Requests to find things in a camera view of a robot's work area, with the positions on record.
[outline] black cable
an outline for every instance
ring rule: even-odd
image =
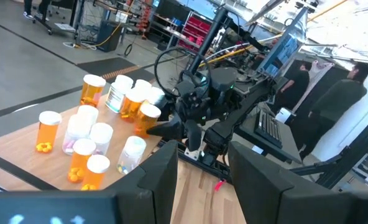
[[[188,54],[193,54],[193,55],[198,55],[202,61],[205,62],[205,65],[206,65],[206,68],[208,69],[208,73],[207,73],[207,76],[206,76],[206,82],[197,82],[194,78],[194,74],[189,74],[189,77],[191,78],[191,81],[193,82],[193,84],[196,86],[196,87],[201,87],[201,86],[206,86],[205,88],[205,91],[203,92],[202,94],[202,97],[204,97],[204,95],[208,92],[208,87],[210,86],[210,82],[211,82],[211,79],[210,79],[210,76],[211,76],[211,69],[210,69],[210,65],[209,63],[207,62],[207,60],[205,59],[205,57],[201,54],[199,54],[198,52],[195,52],[193,50],[190,50],[190,49],[186,49],[184,47],[172,47],[170,49],[167,49],[167,50],[164,50],[161,54],[158,55],[157,59],[155,60],[155,65],[154,65],[154,74],[155,74],[155,79],[157,81],[157,83],[159,84],[159,87],[165,92],[166,95],[168,96],[171,96],[171,97],[179,97],[180,95],[176,95],[174,93],[172,93],[171,91],[167,90],[163,85],[162,83],[160,82],[159,80],[159,76],[158,76],[158,64],[159,64],[159,60],[162,58],[162,56],[164,56],[165,54],[169,53],[169,52],[172,52],[172,51],[179,51],[179,50],[183,50],[185,51],[186,53]],[[180,79],[179,80],[182,80],[182,75],[183,75],[183,72],[180,73]]]
[[[124,51],[124,54],[123,54],[125,57],[127,57],[132,52],[133,44],[134,44],[134,41],[136,41],[137,36],[138,35],[136,35],[133,41],[126,47],[126,50]]]

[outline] yellow pill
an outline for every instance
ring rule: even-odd
[[[71,181],[76,182],[76,181],[78,181],[78,179],[79,179],[79,178],[78,178],[78,176],[77,176],[77,175],[71,175],[71,176],[70,176],[70,180],[71,180]]]
[[[85,172],[83,170],[79,170],[77,173],[78,177],[84,177],[85,176]]]

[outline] yellow cable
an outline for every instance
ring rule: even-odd
[[[268,40],[270,40],[270,39],[273,39],[273,38],[277,38],[277,37],[280,37],[282,34],[278,34],[278,35],[276,35],[275,37],[270,37],[270,38],[267,38]],[[260,40],[260,43],[262,44],[262,43],[264,43],[267,39],[264,39],[264,40]],[[253,48],[253,46],[252,45],[250,45],[250,46],[247,46],[245,49],[246,50],[249,50],[249,49],[251,49],[251,48]],[[232,55],[236,55],[236,54],[239,54],[239,53],[242,53],[243,51],[245,51],[245,49],[239,49],[239,50],[236,50],[236,51],[234,51],[234,52],[230,52],[230,53],[227,53],[227,54],[225,54],[225,55],[223,55],[223,56],[220,56],[220,57],[218,57],[218,58],[215,58],[215,59],[212,59],[212,60],[210,60],[210,61],[208,61],[208,63],[213,63],[213,62],[216,62],[216,61],[218,61],[218,60],[221,60],[221,59],[224,59],[224,58],[226,58],[226,57],[229,57],[229,56],[232,56]],[[202,63],[202,64],[200,64],[199,65],[199,67],[202,67],[202,66],[204,66],[205,65],[205,63]]]
[[[130,13],[130,9],[132,8],[132,6],[133,6],[133,3],[134,3],[134,1],[135,0],[132,0],[132,4],[130,4],[130,6],[129,6],[129,9],[127,10],[127,12],[126,13]],[[103,45],[103,44],[105,44],[114,34],[115,34],[115,32],[118,30],[118,28],[121,26],[121,24],[122,24],[122,22],[120,22],[118,25],[117,25],[117,27],[114,29],[114,31],[112,32],[112,34],[106,39],[106,40],[104,40],[104,41],[102,41],[100,44],[96,44],[96,45],[94,45],[94,47],[99,47],[99,46],[101,46],[101,45]]]

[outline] pink object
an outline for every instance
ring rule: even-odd
[[[219,191],[220,190],[220,187],[223,185],[223,184],[225,184],[227,181],[226,180],[220,180],[217,184],[216,184],[216,186],[214,187],[214,191]]]
[[[198,38],[196,39],[196,44],[197,44],[197,45],[201,46],[201,45],[202,45],[202,42],[203,42],[203,37],[198,37]]]

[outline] person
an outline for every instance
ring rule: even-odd
[[[308,72],[311,69],[309,63],[303,63],[299,71],[287,78],[289,81],[278,91],[275,103],[271,107],[273,113],[278,113],[281,108],[293,109],[300,98],[304,95],[310,82]]]
[[[364,81],[368,76],[368,64],[359,62],[348,73],[347,79],[335,83],[311,107],[308,123],[315,129],[309,133],[306,147],[300,152],[302,160],[314,150],[318,141],[340,117],[367,93]]]
[[[42,0],[37,9],[37,16],[42,18],[43,13],[47,13],[48,5],[52,0]],[[35,18],[31,14],[32,0],[24,0],[24,16],[27,19],[34,20]]]

